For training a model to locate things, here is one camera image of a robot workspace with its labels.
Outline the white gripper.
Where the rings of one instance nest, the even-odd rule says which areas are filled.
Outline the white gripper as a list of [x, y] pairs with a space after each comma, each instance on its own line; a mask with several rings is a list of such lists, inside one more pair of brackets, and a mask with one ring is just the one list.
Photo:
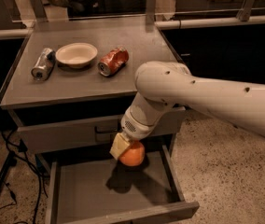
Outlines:
[[160, 120], [160, 113], [147, 111], [140, 107], [129, 107], [121, 119], [123, 133], [117, 133], [110, 154], [115, 160], [131, 147], [133, 140], [141, 140], [148, 137]]

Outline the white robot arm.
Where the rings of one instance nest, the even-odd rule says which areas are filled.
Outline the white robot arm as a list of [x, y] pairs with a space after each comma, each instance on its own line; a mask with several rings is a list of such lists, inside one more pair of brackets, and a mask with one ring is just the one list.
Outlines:
[[193, 76], [182, 63], [147, 62], [134, 75], [137, 93], [121, 119], [110, 154], [117, 160], [148, 137], [160, 118], [184, 105], [265, 138], [265, 85]]

